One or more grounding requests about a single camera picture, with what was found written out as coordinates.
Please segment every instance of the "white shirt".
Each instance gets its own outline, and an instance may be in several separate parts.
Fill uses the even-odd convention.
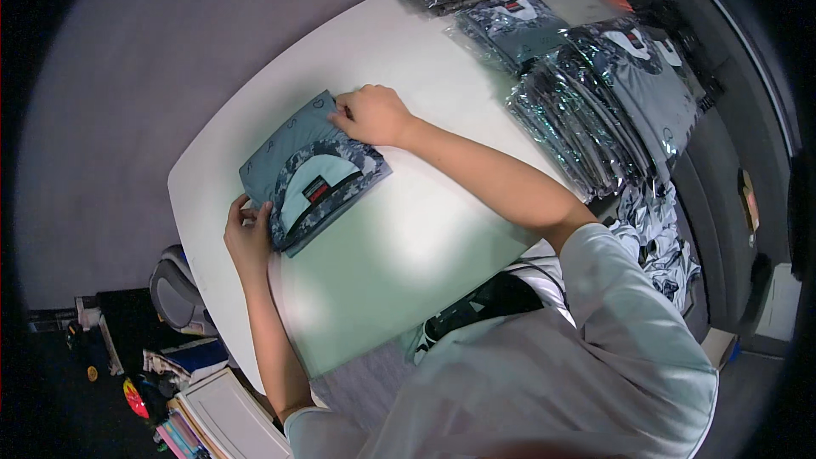
[[[601,224],[567,240],[561,269],[575,327],[550,307],[454,330],[378,430],[293,413],[295,459],[695,454],[719,379],[678,310]]]

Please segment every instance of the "person's left hand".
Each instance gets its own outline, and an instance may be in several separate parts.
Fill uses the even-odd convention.
[[[264,281],[265,285],[269,256],[272,255],[267,228],[272,203],[263,203],[260,211],[241,209],[249,199],[243,194],[232,202],[224,229],[224,243],[244,287],[258,281]],[[244,225],[244,220],[252,222]]]

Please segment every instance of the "person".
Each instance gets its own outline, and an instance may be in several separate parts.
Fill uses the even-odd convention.
[[[242,209],[242,195],[224,241],[263,388],[296,459],[696,453],[713,417],[717,371],[678,310],[583,203],[539,170],[413,116],[391,88],[365,85],[336,102],[328,119],[350,138],[407,150],[548,241],[574,321],[545,307],[448,332],[382,425],[363,431],[314,406],[270,294],[279,260],[266,226],[271,203]]]

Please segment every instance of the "white cabinet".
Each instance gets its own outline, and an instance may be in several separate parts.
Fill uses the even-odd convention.
[[[286,438],[228,368],[178,397],[190,417],[230,459],[291,457]]]

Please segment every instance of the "hand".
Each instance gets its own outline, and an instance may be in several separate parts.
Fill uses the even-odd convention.
[[[241,209],[249,199],[243,194],[229,207],[227,227],[224,228],[224,243],[241,278],[241,285],[246,288],[263,281],[265,287],[266,267],[269,256],[272,255],[272,244],[267,228],[272,203],[263,203],[260,211]],[[253,222],[244,225],[244,220]]]
[[[341,94],[336,101],[337,112],[330,113],[328,119],[349,137],[366,144],[401,147],[405,133],[422,121],[408,111],[394,89],[382,85],[363,85],[359,91]]]

